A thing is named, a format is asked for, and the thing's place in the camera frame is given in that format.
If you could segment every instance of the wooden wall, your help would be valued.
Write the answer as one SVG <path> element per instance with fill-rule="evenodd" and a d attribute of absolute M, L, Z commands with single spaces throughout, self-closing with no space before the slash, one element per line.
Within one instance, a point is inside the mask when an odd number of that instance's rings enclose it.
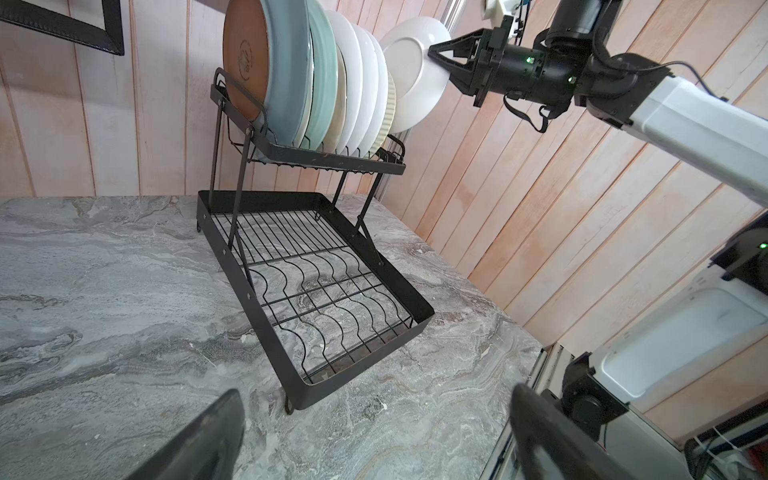
<path fill-rule="evenodd" d="M 381 38 L 448 0 L 320 0 Z M 33 3 L 104 27 L 99 0 Z M 227 0 L 121 0 L 126 55 L 0 23 L 0 197 L 182 195 L 210 178 Z M 222 147 L 219 187 L 235 188 L 239 154 Z M 340 174 L 249 165 L 246 188 L 335 189 Z M 345 192 L 367 193 L 369 175 Z"/>
<path fill-rule="evenodd" d="M 481 25 L 472 3 L 457 35 Z M 557 4 L 533 3 L 523 45 Z M 765 0 L 624 0 L 622 8 L 609 51 L 689 61 L 718 95 L 768 117 Z M 538 116 L 535 105 L 518 107 Z M 503 108 L 499 95 L 477 109 L 449 85 L 407 148 L 406 174 L 392 179 L 383 203 L 515 322 L 543 344 L 560 341 L 575 354 L 608 342 L 683 288 L 761 211 L 583 108 L 571 107 L 541 135 Z M 670 436 L 685 439 L 764 399 L 765 333 L 638 405 Z M 747 361 L 755 359 L 761 363 Z M 725 382 L 727 373 L 738 380 Z M 728 390 L 703 390 L 713 385 Z"/>

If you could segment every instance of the stack of plates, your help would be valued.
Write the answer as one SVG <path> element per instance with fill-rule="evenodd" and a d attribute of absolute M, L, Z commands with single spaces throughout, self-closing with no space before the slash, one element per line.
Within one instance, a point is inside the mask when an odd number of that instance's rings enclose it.
<path fill-rule="evenodd" d="M 230 0 L 224 70 L 262 101 L 272 142 L 368 157 L 435 106 L 448 73 L 426 53 L 447 39 L 442 23 L 419 17 L 395 27 L 382 48 L 317 0 Z M 229 93 L 250 120 L 263 121 L 236 88 Z"/>

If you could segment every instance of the wire grid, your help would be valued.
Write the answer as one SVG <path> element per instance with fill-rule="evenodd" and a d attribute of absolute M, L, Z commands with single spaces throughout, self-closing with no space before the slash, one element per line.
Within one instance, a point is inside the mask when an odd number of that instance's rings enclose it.
<path fill-rule="evenodd" d="M 227 238 L 231 214 L 214 215 Z M 410 329 L 413 318 L 314 210 L 242 213 L 237 232 L 261 308 L 305 381 L 335 375 Z"/>

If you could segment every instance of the dish rack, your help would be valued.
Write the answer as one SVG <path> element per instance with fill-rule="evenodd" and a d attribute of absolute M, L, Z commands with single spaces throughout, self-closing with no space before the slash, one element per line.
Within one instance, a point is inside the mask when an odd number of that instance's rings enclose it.
<path fill-rule="evenodd" d="M 257 126 L 230 102 L 237 88 L 263 112 Z M 210 189 L 197 196 L 204 232 L 285 390 L 305 409 L 424 330 L 434 309 L 373 244 L 364 217 L 383 174 L 405 170 L 405 145 L 364 158 L 278 145 L 264 106 L 223 69 L 210 88 L 218 106 Z M 240 152 L 236 190 L 214 190 L 223 116 Z M 230 125 L 244 134 L 232 140 Z M 243 191 L 248 162 L 341 170 L 333 201 L 307 192 Z M 336 208 L 349 172 L 375 173 L 356 224 Z"/>

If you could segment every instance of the gray marble countertop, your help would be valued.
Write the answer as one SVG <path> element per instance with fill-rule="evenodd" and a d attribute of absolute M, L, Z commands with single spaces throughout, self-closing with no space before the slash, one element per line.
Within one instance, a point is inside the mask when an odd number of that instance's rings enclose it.
<path fill-rule="evenodd" d="M 0 478 L 123 478 L 229 388 L 235 478 L 477 478 L 536 340 L 374 202 L 376 246 L 436 314 L 288 416 L 195 201 L 0 200 Z"/>

